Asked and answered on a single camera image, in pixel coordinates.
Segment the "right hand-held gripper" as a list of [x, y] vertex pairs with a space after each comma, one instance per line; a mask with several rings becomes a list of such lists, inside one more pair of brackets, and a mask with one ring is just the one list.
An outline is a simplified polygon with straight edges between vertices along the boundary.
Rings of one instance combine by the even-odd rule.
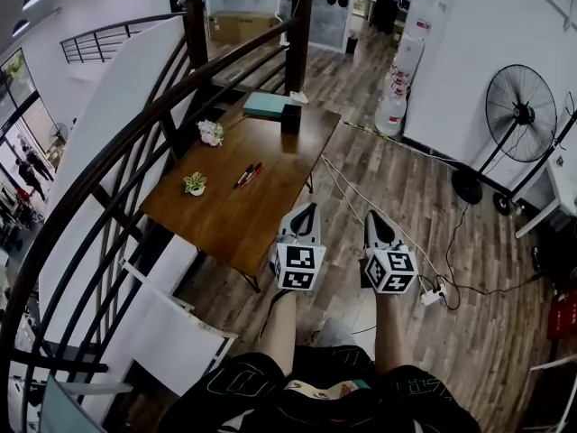
[[361, 288], [377, 294], [406, 293], [418, 275], [416, 256], [402, 233], [375, 210], [364, 218], [363, 247]]

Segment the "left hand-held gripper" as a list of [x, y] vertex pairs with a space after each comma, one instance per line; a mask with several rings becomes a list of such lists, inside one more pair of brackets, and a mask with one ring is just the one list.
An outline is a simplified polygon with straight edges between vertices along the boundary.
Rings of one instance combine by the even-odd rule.
[[[280, 290], [312, 290], [326, 253], [320, 244], [319, 206], [307, 203], [293, 208], [281, 219], [279, 235], [271, 260], [277, 286]], [[299, 242], [298, 238], [308, 236], [312, 244]]]

